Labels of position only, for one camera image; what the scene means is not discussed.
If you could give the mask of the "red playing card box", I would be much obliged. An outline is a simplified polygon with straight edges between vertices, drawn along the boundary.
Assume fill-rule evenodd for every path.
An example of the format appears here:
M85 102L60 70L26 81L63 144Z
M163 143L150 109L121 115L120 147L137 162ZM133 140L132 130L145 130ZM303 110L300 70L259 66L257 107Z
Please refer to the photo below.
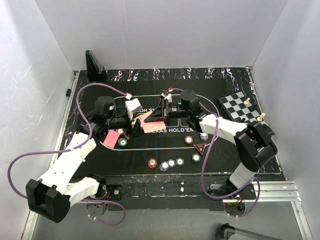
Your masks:
M141 121L141 127L143 129L143 132L145 134L148 134L148 133L166 129L166 124L164 121L145 122L145 119L151 114L152 114L152 111L148 111L138 116Z

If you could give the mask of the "red chips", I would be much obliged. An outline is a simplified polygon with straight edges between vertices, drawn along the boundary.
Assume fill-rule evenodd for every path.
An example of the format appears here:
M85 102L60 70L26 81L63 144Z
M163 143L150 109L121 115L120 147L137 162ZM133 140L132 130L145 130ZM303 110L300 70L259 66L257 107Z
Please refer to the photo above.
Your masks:
M123 130L122 128L119 128L119 129L117 130L117 132L118 132L119 134L122 134L122 133L124 132L124 130Z
M187 135L185 138L184 138L184 142L188 145L192 144L193 143L193 138L189 135Z

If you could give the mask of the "green chips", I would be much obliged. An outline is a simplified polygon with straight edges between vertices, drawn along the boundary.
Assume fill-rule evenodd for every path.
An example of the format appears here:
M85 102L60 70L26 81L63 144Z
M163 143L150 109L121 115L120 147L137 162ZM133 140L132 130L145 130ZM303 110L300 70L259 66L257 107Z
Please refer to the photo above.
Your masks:
M125 147L128 144L128 141L126 138L119 138L117 142L121 147Z

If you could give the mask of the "red back cards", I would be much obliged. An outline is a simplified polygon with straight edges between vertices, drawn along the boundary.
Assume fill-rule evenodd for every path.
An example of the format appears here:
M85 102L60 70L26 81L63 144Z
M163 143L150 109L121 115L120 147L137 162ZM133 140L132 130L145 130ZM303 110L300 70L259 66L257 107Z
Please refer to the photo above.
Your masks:
M103 145L105 147L113 149L118 142L119 137L121 136L121 133L115 130L109 130L104 141Z

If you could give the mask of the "red poker chip stack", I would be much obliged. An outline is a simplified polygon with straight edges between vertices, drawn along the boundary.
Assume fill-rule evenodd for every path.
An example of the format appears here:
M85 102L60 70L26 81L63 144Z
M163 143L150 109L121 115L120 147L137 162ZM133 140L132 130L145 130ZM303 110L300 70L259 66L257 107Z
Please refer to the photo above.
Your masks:
M155 158L150 158L148 160L148 167L154 169L157 166L158 162Z

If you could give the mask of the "blue chips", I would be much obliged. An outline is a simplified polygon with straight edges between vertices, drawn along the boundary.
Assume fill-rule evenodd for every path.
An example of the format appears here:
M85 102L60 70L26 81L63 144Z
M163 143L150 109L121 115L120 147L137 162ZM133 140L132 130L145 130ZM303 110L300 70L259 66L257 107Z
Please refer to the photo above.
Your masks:
M208 134L207 133L203 133L203 132L199 133L199 137L200 137L200 140L204 141L204 142L206 142L208 140L208 138L209 138Z

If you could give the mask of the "blue poker chip stack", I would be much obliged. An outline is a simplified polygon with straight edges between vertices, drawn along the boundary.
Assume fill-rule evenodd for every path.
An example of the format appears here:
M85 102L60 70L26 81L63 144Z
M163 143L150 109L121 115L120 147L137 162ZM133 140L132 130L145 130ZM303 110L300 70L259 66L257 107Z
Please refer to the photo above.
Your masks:
M170 166L167 161L163 161L159 166L159 169L162 172L166 172L169 168L170 168Z

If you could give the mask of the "blue chip aside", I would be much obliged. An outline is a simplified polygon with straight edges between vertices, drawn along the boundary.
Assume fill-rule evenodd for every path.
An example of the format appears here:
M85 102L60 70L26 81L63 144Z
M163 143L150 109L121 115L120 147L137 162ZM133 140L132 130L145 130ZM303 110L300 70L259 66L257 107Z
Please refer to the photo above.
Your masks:
M174 159L169 159L169 160L167 161L167 163L168 163L168 165L169 165L170 167L174 167L174 166L176 165L176 162L175 162Z

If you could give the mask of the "red triangular acrylic marker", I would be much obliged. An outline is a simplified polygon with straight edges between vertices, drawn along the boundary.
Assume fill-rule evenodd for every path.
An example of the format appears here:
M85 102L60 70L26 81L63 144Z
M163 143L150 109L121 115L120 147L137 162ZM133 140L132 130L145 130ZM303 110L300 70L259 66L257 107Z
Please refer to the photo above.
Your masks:
M205 151L205 148L206 148L206 144L205 143L198 143L198 144L194 144L193 147L202 156L204 154L204 151Z

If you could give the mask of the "green poker chip stack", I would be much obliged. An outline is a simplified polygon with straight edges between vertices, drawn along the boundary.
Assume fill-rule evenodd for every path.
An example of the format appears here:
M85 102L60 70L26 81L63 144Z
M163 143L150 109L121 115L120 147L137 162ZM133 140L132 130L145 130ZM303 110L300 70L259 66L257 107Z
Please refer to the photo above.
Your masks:
M178 157L178 158L175 160L175 164L176 164L177 166L183 166L184 163L185 163L185 161L184 161L184 159L181 158L181 157Z

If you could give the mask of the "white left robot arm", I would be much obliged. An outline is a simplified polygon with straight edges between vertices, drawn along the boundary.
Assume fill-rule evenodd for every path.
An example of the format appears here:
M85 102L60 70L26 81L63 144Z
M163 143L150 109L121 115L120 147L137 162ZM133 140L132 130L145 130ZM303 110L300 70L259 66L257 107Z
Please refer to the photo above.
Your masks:
M88 197L105 200L108 190L104 177L90 174L76 183L70 180L97 142L112 130L131 128L132 119L140 109L142 105L137 98L116 106L114 98L98 97L94 109L85 114L88 121L81 122L68 144L69 151L62 153L38 180L31 179L26 184L29 209L59 223L79 201Z

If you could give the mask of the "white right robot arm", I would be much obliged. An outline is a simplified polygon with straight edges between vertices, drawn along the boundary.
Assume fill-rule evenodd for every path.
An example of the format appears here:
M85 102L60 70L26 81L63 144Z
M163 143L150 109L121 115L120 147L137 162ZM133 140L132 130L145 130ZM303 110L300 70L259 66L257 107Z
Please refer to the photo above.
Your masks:
M185 118L193 130L234 144L240 163L220 190L232 199L239 198L245 192L245 184L278 152L265 127L257 121L235 122L205 111L193 90L183 90L180 103L173 105L171 92L172 89L162 92L158 106L144 122L167 123L170 119Z

